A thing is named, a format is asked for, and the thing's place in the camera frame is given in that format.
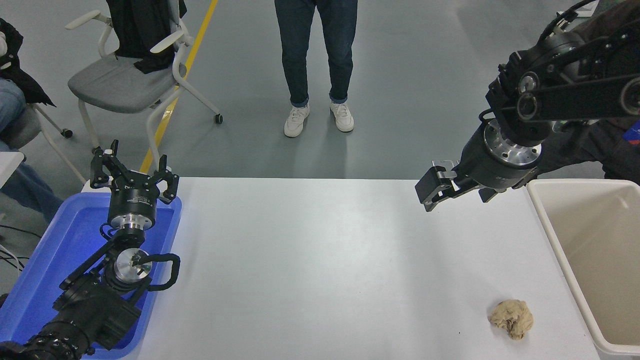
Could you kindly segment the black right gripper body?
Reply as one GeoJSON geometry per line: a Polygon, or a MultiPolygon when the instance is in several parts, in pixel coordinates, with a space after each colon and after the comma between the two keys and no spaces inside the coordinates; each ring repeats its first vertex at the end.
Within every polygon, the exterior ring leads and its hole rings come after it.
{"type": "Polygon", "coordinates": [[[539,164],[541,145],[523,146],[500,125],[481,125],[462,149],[457,186],[507,189],[528,177],[539,164]]]}

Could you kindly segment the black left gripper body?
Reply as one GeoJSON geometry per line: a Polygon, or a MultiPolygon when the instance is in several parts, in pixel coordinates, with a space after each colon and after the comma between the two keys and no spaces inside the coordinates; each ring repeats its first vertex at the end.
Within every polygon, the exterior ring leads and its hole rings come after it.
{"type": "Polygon", "coordinates": [[[133,171],[130,175],[133,181],[126,179],[122,173],[112,176],[109,217],[126,214],[155,217],[159,195],[156,184],[150,182],[147,174],[133,171]]]}

